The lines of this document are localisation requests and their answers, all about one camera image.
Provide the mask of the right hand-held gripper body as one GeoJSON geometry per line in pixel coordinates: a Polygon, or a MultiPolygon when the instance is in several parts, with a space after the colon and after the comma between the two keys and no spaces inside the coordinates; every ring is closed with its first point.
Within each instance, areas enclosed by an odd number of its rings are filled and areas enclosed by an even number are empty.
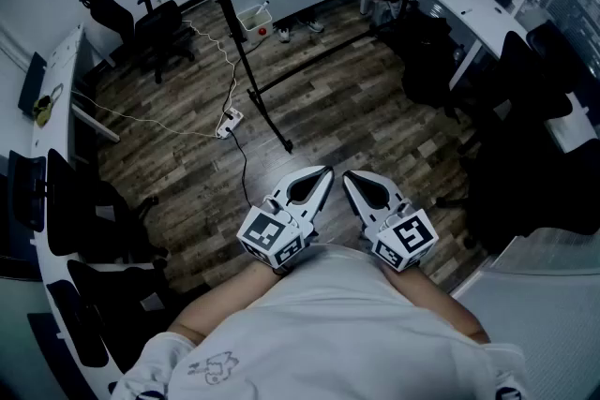
{"type": "Polygon", "coordinates": [[[425,211],[416,210],[409,200],[381,205],[364,201],[363,222],[367,252],[394,271],[418,263],[439,240],[425,211]]]}

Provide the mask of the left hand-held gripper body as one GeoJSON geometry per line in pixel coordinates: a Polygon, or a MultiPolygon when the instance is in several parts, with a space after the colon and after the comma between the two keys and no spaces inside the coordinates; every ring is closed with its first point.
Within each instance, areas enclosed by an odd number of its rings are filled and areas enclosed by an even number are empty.
{"type": "Polygon", "coordinates": [[[250,255],[279,270],[310,245],[314,233],[309,220],[296,219],[273,196],[266,196],[260,207],[250,208],[236,237],[250,255]]]}

